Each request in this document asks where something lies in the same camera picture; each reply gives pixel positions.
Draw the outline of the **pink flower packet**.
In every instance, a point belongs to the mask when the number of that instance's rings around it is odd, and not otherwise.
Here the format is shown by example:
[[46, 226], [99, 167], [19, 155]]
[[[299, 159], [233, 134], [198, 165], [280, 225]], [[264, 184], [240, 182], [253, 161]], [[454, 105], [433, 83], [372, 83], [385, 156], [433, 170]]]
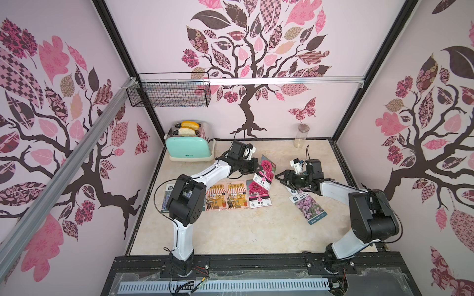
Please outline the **pink flower packet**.
[[261, 188], [269, 191], [274, 180], [276, 164], [265, 155], [262, 155], [261, 168], [254, 174], [253, 181]]
[[253, 180], [247, 180], [246, 185], [248, 189], [249, 207], [251, 209], [269, 207], [272, 205], [268, 190]]

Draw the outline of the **sunflower shop packet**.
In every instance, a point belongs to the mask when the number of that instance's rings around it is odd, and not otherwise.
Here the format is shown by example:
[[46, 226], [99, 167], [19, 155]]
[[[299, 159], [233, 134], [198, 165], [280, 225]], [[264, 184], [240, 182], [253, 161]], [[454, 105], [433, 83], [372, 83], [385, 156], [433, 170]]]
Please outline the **sunflower shop packet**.
[[244, 209], [249, 207], [247, 187], [244, 182], [233, 182], [227, 184], [227, 207], [230, 210]]
[[206, 211], [218, 211], [227, 209], [227, 187], [225, 184], [216, 184], [206, 192]]

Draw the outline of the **purple flower packet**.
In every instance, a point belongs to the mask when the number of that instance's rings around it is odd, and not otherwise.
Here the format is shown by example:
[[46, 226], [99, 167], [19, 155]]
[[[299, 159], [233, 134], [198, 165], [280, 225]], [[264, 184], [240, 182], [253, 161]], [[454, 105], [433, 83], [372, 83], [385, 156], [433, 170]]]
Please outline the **purple flower packet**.
[[292, 195], [289, 200], [300, 210], [310, 225], [316, 224], [327, 216], [327, 212], [307, 192]]
[[292, 196], [296, 196], [299, 194], [299, 191], [296, 189], [291, 189], [290, 187], [286, 187], [286, 189]]

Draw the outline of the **lavender packet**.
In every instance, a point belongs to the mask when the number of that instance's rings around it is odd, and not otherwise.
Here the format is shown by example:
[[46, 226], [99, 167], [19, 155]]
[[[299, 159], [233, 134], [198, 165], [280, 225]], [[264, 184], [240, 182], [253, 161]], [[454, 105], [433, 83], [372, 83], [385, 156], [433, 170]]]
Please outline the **lavender packet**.
[[164, 194], [164, 198], [163, 198], [163, 201], [162, 201], [162, 207], [161, 207], [161, 212], [162, 213], [169, 213], [169, 210], [167, 209], [167, 203], [170, 199], [173, 188], [174, 188], [174, 184], [172, 184], [172, 183], [167, 183], [166, 186], [165, 186], [165, 194]]

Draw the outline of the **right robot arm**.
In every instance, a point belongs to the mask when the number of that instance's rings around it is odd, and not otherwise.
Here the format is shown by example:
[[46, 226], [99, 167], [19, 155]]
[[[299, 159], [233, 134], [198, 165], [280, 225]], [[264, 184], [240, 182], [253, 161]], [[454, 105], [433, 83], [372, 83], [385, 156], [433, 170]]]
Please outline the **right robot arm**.
[[281, 184], [295, 191], [332, 198], [349, 207], [351, 229], [325, 249], [323, 264], [329, 273], [339, 273], [360, 251], [399, 234], [401, 224], [383, 191], [359, 189], [325, 178], [318, 159], [294, 159], [290, 165], [291, 170], [275, 175]]

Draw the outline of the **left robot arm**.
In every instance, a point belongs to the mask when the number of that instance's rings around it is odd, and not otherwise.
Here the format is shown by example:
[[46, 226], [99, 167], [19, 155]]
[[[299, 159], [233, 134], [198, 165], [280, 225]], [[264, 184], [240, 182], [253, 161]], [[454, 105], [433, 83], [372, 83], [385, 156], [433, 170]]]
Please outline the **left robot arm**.
[[230, 149], [211, 166], [195, 175], [182, 174], [175, 180], [167, 210], [174, 226], [170, 261], [177, 275], [187, 276], [192, 272], [193, 227], [203, 211], [207, 190], [235, 172], [250, 175], [261, 170], [258, 158], [253, 156], [255, 151], [252, 144], [233, 141]]

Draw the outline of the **mint green toaster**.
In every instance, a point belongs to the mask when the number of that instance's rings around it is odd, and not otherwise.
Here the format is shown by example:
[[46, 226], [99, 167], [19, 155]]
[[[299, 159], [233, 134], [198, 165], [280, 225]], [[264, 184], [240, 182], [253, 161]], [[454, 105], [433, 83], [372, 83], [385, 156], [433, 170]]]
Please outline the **mint green toaster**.
[[213, 159], [216, 141], [211, 126], [207, 122], [192, 121], [201, 126], [196, 130], [196, 135], [179, 136], [178, 129], [181, 128], [181, 122], [183, 121], [173, 123], [164, 138], [170, 160], [205, 162]]

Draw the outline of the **clear glass jar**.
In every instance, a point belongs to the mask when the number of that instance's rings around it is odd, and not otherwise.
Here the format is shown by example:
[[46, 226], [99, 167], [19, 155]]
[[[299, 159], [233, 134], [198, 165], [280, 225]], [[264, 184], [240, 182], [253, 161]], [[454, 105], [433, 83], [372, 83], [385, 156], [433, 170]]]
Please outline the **clear glass jar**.
[[295, 148], [302, 148], [305, 141], [306, 141], [306, 138], [307, 138], [307, 135], [309, 133], [309, 126], [306, 125], [306, 124], [299, 124], [298, 127], [297, 127], [297, 133], [296, 133], [296, 136], [295, 136], [295, 139], [293, 141], [293, 145]]

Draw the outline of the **yellow toast slice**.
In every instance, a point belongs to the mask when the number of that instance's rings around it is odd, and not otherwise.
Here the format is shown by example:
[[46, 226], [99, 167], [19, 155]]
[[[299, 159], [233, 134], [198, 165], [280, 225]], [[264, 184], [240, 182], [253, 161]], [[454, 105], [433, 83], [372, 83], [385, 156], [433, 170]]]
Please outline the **yellow toast slice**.
[[200, 129], [200, 124], [192, 121], [183, 121], [181, 122], [181, 128], [193, 129], [198, 130]]

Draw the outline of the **pale toast slice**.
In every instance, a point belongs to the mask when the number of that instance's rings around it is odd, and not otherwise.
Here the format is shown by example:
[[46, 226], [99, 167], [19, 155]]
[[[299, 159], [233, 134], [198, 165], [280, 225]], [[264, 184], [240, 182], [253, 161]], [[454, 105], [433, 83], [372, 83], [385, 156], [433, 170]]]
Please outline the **pale toast slice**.
[[178, 135], [179, 136], [195, 136], [196, 135], [196, 130], [192, 128], [179, 128], [178, 129]]

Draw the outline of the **white vented strip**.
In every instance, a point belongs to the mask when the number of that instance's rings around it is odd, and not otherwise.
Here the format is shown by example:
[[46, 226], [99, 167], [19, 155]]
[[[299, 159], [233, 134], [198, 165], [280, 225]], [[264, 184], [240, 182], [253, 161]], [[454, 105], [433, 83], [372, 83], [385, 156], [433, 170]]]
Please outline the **white vented strip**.
[[234, 280], [193, 280], [193, 281], [124, 281], [118, 285], [118, 296], [124, 295], [194, 295], [197, 293], [231, 292], [296, 292], [329, 291], [327, 279], [234, 279]]

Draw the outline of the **aluminium rail back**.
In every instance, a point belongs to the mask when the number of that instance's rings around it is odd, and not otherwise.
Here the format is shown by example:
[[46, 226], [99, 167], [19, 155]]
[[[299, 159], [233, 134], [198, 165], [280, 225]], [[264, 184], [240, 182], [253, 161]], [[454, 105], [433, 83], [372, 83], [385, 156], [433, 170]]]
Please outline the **aluminium rail back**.
[[364, 84], [364, 76], [321, 76], [321, 77], [291, 77], [291, 78], [205, 78], [198, 80], [184, 79], [141, 79], [142, 83], [194, 83], [208, 85], [284, 85], [284, 84], [327, 84], [327, 83], [356, 83]]

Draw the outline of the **aluminium rail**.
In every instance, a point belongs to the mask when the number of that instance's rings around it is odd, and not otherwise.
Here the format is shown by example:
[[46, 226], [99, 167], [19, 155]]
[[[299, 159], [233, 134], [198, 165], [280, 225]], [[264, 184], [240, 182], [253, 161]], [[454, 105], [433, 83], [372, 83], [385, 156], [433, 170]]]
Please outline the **aluminium rail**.
[[54, 204], [59, 200], [66, 187], [72, 182], [86, 157], [94, 149], [102, 134], [112, 122], [116, 113], [127, 100], [127, 89], [137, 84], [130, 77], [107, 105], [104, 113], [95, 121], [83, 140], [67, 158], [65, 164], [53, 176], [39, 197], [31, 204], [25, 215], [15, 225], [1, 245], [1, 280], [4, 280], [12, 265], [20, 257], [26, 245], [44, 222]]
[[184, 79], [141, 79], [142, 83], [194, 83], [208, 85], [284, 85], [284, 84], [327, 84], [327, 83], [356, 83], [364, 84], [364, 76], [321, 76], [321, 77], [291, 77], [291, 78], [205, 78], [198, 80]]

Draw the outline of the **black base frame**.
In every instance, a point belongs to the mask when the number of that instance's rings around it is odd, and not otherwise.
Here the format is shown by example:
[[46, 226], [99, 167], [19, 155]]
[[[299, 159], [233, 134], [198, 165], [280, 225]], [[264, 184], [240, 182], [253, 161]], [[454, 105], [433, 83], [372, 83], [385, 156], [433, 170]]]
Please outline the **black base frame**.
[[314, 279], [329, 281], [329, 291], [296, 292], [173, 292], [170, 295], [125, 296], [417, 296], [417, 287], [401, 254], [375, 252], [357, 254], [339, 273], [329, 273], [322, 254], [197, 255], [192, 272], [179, 276], [165, 255], [117, 257], [102, 290], [104, 296], [118, 296], [124, 281], [193, 281], [234, 279]]

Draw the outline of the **aluminium rail left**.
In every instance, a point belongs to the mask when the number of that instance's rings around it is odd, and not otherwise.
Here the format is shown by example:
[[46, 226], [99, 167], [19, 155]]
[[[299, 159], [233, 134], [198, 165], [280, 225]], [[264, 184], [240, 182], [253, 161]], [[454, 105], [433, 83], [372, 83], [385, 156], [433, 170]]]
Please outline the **aluminium rail left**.
[[44, 222], [54, 204], [59, 200], [66, 187], [72, 182], [86, 157], [94, 149], [102, 134], [112, 122], [116, 113], [127, 100], [127, 89], [137, 84], [130, 77], [107, 105], [104, 113], [95, 121], [83, 140], [67, 158], [65, 164], [53, 176], [39, 197], [31, 204], [25, 215], [15, 225], [1, 245], [1, 280], [4, 280], [12, 265], [20, 257], [26, 245]]

